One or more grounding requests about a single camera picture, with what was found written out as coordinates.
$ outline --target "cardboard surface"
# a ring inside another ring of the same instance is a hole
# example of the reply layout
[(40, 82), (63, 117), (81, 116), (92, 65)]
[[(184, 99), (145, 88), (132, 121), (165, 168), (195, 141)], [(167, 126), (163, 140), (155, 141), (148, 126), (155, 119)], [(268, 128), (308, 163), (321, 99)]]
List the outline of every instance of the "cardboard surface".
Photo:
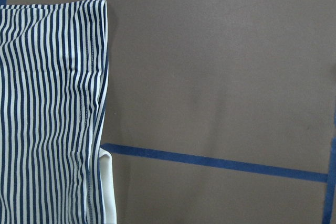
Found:
[[(102, 143), (328, 172), (336, 0), (107, 1)], [(116, 159), (121, 224), (322, 219), (323, 183)]]

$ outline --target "striped fabric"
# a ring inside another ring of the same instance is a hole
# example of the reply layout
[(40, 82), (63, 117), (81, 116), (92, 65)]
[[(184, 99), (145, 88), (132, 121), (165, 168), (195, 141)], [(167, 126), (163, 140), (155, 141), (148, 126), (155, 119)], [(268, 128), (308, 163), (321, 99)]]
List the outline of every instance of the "striped fabric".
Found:
[(106, 0), (0, 5), (0, 223), (105, 223)]

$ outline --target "white fabric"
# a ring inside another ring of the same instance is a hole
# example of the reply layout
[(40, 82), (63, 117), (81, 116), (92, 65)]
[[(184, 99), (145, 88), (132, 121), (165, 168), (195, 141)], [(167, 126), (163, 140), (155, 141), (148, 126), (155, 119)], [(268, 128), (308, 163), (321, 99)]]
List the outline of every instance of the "white fabric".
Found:
[(104, 149), (99, 149), (100, 177), (103, 191), (103, 203), (106, 213), (106, 224), (117, 224), (117, 210), (115, 207), (112, 155)]

